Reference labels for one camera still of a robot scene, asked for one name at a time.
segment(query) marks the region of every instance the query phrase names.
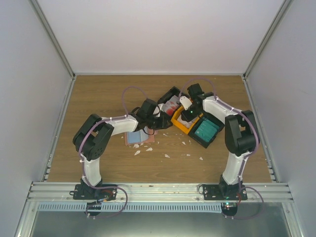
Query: gray floor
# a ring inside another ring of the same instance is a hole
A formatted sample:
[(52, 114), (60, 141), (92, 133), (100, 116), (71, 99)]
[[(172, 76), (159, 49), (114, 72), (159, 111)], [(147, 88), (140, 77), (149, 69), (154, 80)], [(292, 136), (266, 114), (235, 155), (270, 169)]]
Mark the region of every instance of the gray floor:
[[(265, 204), (251, 220), (227, 220), (217, 213), (122, 213), (110, 219), (87, 219), (83, 212), (38, 213), (33, 237), (287, 237), (280, 204)], [(259, 204), (242, 204), (238, 215), (257, 213)]]

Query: green item in bin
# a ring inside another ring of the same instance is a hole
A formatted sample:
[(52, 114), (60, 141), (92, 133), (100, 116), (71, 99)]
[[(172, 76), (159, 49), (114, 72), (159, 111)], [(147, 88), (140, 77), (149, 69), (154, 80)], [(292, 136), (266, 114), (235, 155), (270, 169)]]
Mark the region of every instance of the green item in bin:
[(204, 120), (195, 131), (195, 135), (204, 142), (209, 142), (217, 133), (218, 129), (219, 126), (212, 123), (210, 120)]

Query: teal object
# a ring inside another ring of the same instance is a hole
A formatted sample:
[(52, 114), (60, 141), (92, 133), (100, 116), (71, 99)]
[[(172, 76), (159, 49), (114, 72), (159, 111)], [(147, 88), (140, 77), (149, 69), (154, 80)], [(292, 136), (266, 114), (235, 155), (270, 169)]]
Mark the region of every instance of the teal object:
[(195, 135), (202, 139), (204, 142), (209, 142), (217, 133), (219, 126), (211, 122), (210, 120), (204, 120), (197, 130)]

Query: wooden table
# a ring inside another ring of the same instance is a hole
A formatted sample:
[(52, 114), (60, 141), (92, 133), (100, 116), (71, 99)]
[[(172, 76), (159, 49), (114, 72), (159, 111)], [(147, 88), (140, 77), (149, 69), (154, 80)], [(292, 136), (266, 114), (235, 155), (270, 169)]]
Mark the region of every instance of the wooden table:
[[(157, 101), (172, 86), (181, 88), (195, 76), (78, 76), (67, 108), (48, 181), (79, 182), (82, 170), (72, 139), (90, 114), (102, 117), (124, 115), (122, 91), (130, 85), (143, 88)], [(250, 109), (243, 82), (239, 76), (207, 76), (216, 86), (218, 96), (228, 104)], [(203, 91), (212, 91), (199, 81)], [(125, 94), (131, 111), (144, 101), (143, 94), (130, 89)], [(224, 131), (203, 148), (176, 127), (160, 130), (155, 142), (138, 149), (124, 144), (122, 134), (113, 136), (101, 157), (100, 172), (104, 182), (211, 182), (216, 183), (226, 167), (228, 151)], [(270, 182), (263, 149), (252, 156), (244, 171), (245, 182)]]

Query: white backdrop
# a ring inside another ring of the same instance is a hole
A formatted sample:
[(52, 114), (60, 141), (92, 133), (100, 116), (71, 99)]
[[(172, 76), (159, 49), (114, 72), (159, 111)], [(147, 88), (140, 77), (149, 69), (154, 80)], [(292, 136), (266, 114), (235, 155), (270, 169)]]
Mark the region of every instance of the white backdrop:
[(39, 0), (75, 73), (244, 73), (282, 0)]
[(71, 77), (27, 0), (0, 1), (0, 236), (40, 181)]
[(315, 236), (316, 1), (295, 0), (249, 76), (279, 179)]

